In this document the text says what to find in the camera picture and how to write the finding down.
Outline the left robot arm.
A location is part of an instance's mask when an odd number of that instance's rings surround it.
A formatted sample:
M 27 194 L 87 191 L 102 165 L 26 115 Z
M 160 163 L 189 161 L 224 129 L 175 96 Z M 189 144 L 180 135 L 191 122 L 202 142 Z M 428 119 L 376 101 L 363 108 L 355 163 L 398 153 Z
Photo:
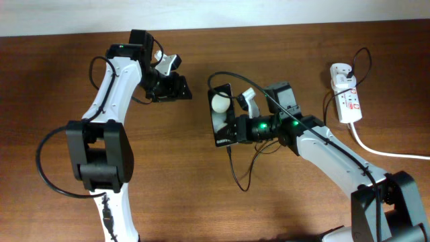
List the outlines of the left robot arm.
M 112 44 L 102 60 L 105 75 L 91 107 L 70 121 L 66 135 L 74 176 L 94 199 L 106 241 L 139 241 L 128 186 L 134 155 L 124 121 L 137 87 L 151 102 L 191 99 L 179 55 L 153 52 L 157 43 L 146 30 L 132 30 L 126 44 Z

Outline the black smartphone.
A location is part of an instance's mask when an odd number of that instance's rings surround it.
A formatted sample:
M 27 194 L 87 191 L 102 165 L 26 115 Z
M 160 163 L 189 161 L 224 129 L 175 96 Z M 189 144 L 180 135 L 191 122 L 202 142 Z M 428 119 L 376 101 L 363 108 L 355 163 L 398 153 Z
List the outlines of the black smartphone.
M 228 146 L 220 144 L 220 129 L 223 127 L 222 121 L 224 120 L 225 113 L 227 111 L 234 111 L 233 100 L 229 96 L 232 96 L 230 83 L 215 87 L 213 90 L 208 90 L 214 143 L 217 147 Z

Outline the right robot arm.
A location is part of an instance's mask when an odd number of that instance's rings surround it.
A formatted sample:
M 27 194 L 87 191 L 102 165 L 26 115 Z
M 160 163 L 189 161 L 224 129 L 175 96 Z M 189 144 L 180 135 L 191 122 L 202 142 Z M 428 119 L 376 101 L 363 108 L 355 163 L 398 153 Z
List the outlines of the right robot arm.
M 274 139 L 327 175 L 351 201 L 351 226 L 317 235 L 315 241 L 428 241 L 429 223 L 415 180 L 388 173 L 353 152 L 321 120 L 303 116 L 289 83 L 262 90 L 270 115 L 261 116 L 250 88 L 233 95 L 230 84 L 208 92 L 216 146 Z

